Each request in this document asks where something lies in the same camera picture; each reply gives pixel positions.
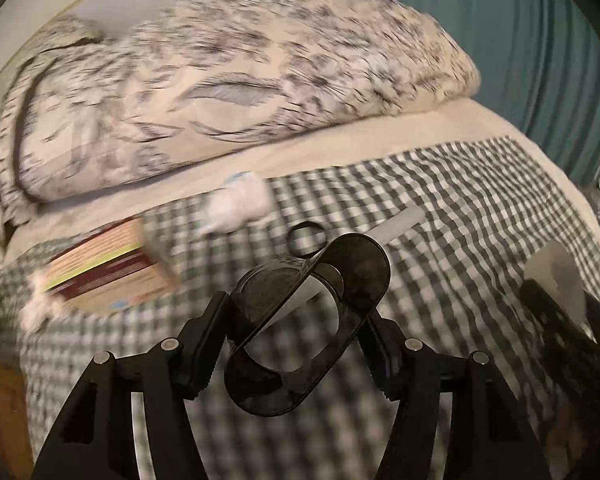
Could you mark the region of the brown medicine box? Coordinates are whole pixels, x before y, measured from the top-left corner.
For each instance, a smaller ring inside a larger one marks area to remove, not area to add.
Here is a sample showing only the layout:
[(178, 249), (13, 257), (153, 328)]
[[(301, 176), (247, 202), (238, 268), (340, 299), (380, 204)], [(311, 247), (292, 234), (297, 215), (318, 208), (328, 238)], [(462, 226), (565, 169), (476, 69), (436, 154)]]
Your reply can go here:
[(40, 291), (66, 311), (110, 315), (170, 294), (178, 278), (140, 218), (127, 218), (50, 260)]

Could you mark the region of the white tape roll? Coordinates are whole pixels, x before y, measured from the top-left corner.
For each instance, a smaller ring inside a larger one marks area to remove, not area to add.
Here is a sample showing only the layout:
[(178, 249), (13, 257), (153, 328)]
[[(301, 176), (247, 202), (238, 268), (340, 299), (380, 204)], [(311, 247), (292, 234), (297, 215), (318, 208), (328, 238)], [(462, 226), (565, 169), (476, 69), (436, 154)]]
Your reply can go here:
[(551, 240), (524, 267), (524, 279), (535, 281), (574, 325), (585, 321), (585, 290), (573, 256), (558, 240)]

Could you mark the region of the crumpled white tissue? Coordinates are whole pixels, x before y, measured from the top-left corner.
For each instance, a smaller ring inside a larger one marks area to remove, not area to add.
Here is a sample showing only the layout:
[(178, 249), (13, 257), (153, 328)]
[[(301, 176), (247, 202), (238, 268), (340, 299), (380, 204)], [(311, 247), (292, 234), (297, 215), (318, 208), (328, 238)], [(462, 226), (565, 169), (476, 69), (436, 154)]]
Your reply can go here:
[(46, 292), (44, 283), (43, 271), (35, 271), (30, 275), (31, 296), (19, 311), (19, 326), (29, 334), (36, 333), (48, 323), (58, 321), (65, 316), (64, 300)]

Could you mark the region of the white plush toy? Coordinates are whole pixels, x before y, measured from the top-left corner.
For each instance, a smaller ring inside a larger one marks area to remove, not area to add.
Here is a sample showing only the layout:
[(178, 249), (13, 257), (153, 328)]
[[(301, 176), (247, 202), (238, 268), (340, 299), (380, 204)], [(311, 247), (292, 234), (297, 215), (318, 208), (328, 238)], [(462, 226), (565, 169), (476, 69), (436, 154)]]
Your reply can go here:
[(273, 192), (265, 179), (251, 171), (232, 174), (204, 199), (199, 232), (235, 232), (250, 222), (262, 220), (273, 207)]

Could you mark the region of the teal curtain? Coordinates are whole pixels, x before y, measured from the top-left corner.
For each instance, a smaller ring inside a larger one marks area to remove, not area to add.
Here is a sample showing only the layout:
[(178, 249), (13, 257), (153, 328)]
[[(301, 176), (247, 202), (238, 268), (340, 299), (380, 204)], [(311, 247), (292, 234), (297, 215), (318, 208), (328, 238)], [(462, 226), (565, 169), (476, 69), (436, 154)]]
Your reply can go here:
[(573, 0), (399, 0), (432, 15), (481, 74), (476, 99), (577, 185), (600, 181), (600, 37)]

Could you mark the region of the floral patterned pillow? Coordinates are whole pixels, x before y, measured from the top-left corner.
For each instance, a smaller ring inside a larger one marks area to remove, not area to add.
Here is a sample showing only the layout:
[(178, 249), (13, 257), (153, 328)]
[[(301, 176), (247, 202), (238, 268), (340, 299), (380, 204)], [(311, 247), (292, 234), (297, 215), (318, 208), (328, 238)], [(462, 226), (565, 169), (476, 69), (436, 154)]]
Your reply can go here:
[(478, 68), (396, 0), (181, 0), (125, 34), (66, 15), (0, 106), (0, 209), (149, 179), (234, 151), (475, 94)]

